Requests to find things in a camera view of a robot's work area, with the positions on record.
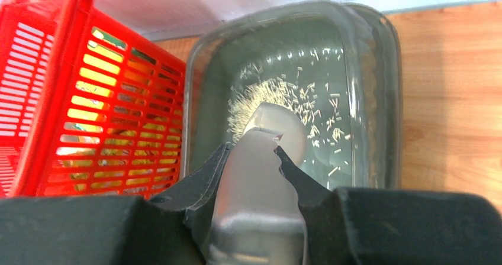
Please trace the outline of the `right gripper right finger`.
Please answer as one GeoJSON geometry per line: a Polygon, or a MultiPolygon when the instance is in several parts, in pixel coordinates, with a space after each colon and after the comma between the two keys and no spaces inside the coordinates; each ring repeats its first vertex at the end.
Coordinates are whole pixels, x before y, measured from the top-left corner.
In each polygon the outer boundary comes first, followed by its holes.
{"type": "Polygon", "coordinates": [[[337,188],[300,170],[282,148],[298,194],[311,264],[500,264],[501,215],[467,193],[337,188]]]}

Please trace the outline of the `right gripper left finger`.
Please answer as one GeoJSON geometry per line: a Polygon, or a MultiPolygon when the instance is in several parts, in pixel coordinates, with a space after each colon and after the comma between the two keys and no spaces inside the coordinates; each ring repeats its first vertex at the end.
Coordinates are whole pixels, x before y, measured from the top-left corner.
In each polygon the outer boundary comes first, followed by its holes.
{"type": "Polygon", "coordinates": [[[205,264],[218,184],[231,145],[150,199],[1,199],[2,264],[205,264]]]}

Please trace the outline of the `clear plastic scoop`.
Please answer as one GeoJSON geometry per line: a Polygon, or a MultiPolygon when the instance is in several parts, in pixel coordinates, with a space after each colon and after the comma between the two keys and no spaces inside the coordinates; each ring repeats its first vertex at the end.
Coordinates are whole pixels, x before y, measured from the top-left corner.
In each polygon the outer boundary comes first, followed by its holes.
{"type": "Polygon", "coordinates": [[[306,146],[304,126],[292,111],[267,102],[255,109],[223,169],[208,264],[307,264],[307,226],[276,153],[283,148],[300,166],[306,146]]]}

